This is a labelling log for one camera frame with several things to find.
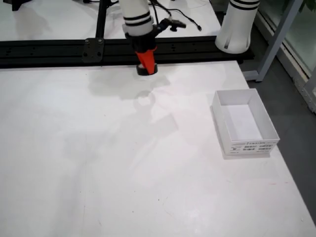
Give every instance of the black stripe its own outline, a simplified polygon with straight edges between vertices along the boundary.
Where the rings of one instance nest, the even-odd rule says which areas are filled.
[[[144,24],[146,24],[148,22],[151,22],[151,20],[152,20],[152,18],[150,17],[150,18],[148,18],[145,21],[141,21],[141,22],[137,22],[137,23],[126,23],[125,22],[125,25],[127,25],[127,26],[141,26],[141,25],[144,25]]]
[[[240,3],[240,4],[245,4],[245,5],[255,5],[255,4],[258,4],[260,2],[260,0],[253,1],[253,2],[241,1],[241,0],[234,0],[234,1],[237,3]]]
[[[124,20],[125,21],[136,21],[136,20],[140,20],[142,18],[148,17],[148,16],[150,16],[150,12],[147,12],[144,15],[135,16],[135,17],[124,17]]]
[[[243,7],[243,6],[238,6],[236,4],[233,4],[232,1],[229,2],[230,5],[232,5],[234,8],[237,8],[239,10],[245,10],[245,11],[251,11],[251,10],[254,10],[254,9],[257,9],[258,6],[254,6],[254,7]]]

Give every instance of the white tabletop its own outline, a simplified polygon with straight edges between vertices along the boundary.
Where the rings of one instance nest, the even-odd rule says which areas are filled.
[[[225,157],[215,90],[236,62],[0,73],[1,237],[311,237],[277,148]]]
[[[209,0],[159,0],[168,8],[178,8],[202,26],[196,26],[178,12],[173,18],[187,24],[186,29],[174,33],[166,30],[158,37],[216,36],[220,24]],[[83,40],[95,37],[98,3],[83,4],[82,0],[32,0],[17,11],[11,5],[0,2],[0,41],[5,40]],[[157,8],[159,20],[167,13]],[[119,5],[108,9],[105,39],[125,38],[124,23]]]

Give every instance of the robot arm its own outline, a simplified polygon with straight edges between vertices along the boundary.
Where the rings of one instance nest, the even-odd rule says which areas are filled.
[[[154,59],[156,36],[169,26],[172,31],[176,31],[177,27],[185,28],[186,25],[171,18],[165,18],[154,25],[147,0],[119,0],[119,4],[125,20],[125,36],[141,62],[141,65],[137,66],[137,72],[141,75],[152,75],[158,70]]]

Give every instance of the cable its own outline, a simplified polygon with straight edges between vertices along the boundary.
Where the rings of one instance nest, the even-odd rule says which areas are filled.
[[[158,20],[158,14],[157,14],[157,10],[156,10],[156,6],[155,4],[153,4],[152,0],[149,0],[151,2],[151,5],[153,6],[154,12],[155,12],[155,18],[156,18],[156,24],[159,24],[159,20]]]
[[[162,8],[163,10],[165,10],[165,11],[169,14],[170,17],[172,16],[170,10],[169,10],[168,8],[166,8],[164,5],[160,4],[160,2],[158,2],[157,0],[150,0],[150,2],[151,2],[152,4],[154,4],[154,5],[156,5],[156,6],[159,6],[159,7]]]
[[[179,10],[179,9],[176,9],[176,8],[166,8],[166,7],[164,7],[164,6],[161,7],[161,4],[160,4],[160,5],[159,5],[159,4],[156,4],[156,3],[153,4],[152,1],[153,1],[153,0],[150,0],[150,2],[151,2],[150,5],[152,5],[153,7],[154,7],[155,5],[156,5],[156,6],[159,6],[159,7],[162,8],[163,10],[167,11],[170,16],[171,16],[170,11],[178,11],[178,12],[180,12],[185,18],[187,18],[189,21],[191,21],[193,24],[195,24],[196,27],[197,27],[197,29],[198,29],[199,31],[202,30],[202,27],[201,27],[198,23],[196,23],[196,21],[193,20],[191,17],[189,17],[189,16],[187,16],[186,14],[184,14],[183,11],[181,11],[181,10]]]

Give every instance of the open cardboard box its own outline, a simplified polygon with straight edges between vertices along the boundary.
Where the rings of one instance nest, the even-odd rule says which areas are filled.
[[[225,154],[268,154],[279,142],[256,89],[216,91],[212,108]]]

